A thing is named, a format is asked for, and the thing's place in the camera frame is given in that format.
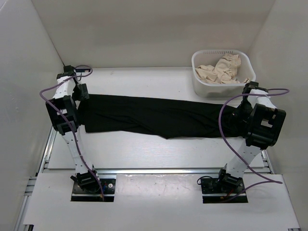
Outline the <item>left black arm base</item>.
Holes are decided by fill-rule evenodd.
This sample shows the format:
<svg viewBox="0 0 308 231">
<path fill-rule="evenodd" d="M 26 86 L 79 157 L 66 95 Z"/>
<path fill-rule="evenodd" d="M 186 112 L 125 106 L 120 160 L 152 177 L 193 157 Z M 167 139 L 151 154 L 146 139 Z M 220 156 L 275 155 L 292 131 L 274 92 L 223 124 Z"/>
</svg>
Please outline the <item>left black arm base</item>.
<svg viewBox="0 0 308 231">
<path fill-rule="evenodd" d="M 71 193 L 72 202 L 113 202 L 116 189 L 116 175 L 102 175 L 100 182 L 103 190 L 103 198 L 100 186 L 96 181 L 89 186 L 79 186 L 74 182 Z"/>
</svg>

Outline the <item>black trousers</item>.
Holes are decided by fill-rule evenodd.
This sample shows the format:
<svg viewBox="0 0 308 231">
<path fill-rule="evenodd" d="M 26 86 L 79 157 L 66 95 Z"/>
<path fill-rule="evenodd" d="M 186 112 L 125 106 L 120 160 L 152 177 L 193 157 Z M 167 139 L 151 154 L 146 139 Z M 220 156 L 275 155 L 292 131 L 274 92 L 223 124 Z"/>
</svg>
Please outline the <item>black trousers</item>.
<svg viewBox="0 0 308 231">
<path fill-rule="evenodd" d="M 159 98 L 91 94 L 78 107 L 87 133 L 126 131 L 172 138 L 238 137 L 234 107 Z"/>
</svg>

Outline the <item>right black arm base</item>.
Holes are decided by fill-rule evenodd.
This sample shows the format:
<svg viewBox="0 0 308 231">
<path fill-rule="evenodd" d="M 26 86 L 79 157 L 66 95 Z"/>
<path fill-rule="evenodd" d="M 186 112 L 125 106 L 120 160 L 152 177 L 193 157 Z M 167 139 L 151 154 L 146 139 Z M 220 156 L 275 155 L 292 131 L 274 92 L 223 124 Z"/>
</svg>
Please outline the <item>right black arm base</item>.
<svg viewBox="0 0 308 231">
<path fill-rule="evenodd" d="M 228 186 L 210 176 L 202 176 L 196 183 L 201 186 L 204 204 L 248 203 L 243 183 Z"/>
</svg>

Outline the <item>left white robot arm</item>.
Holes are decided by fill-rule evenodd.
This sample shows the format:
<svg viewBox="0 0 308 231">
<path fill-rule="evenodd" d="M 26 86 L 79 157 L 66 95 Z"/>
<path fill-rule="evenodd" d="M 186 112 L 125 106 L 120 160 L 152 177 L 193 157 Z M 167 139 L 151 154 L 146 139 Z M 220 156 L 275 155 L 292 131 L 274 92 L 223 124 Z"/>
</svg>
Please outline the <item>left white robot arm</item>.
<svg viewBox="0 0 308 231">
<path fill-rule="evenodd" d="M 81 122 L 76 102 L 90 98 L 86 84 L 81 83 L 82 78 L 76 67 L 65 65 L 63 72 L 56 77 L 56 86 L 42 90 L 39 95 L 45 101 L 54 130 L 65 140 L 74 161 L 75 174 L 71 179 L 88 193 L 103 193 L 98 173 L 83 150 L 80 136 Z"/>
</svg>

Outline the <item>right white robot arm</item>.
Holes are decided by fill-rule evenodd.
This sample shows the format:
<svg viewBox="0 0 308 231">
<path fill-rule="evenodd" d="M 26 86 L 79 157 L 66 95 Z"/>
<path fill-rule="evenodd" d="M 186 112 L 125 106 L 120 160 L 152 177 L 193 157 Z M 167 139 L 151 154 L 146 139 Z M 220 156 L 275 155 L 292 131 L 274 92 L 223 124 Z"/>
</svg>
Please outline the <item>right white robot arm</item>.
<svg viewBox="0 0 308 231">
<path fill-rule="evenodd" d="M 269 146 L 274 146 L 282 130 L 286 112 L 270 100 L 268 89 L 257 82 L 245 85 L 242 101 L 231 115 L 232 122 L 243 138 L 235 157 L 218 174 L 216 187 L 221 192 L 235 191 L 243 182 L 244 172 L 254 158 Z"/>
</svg>

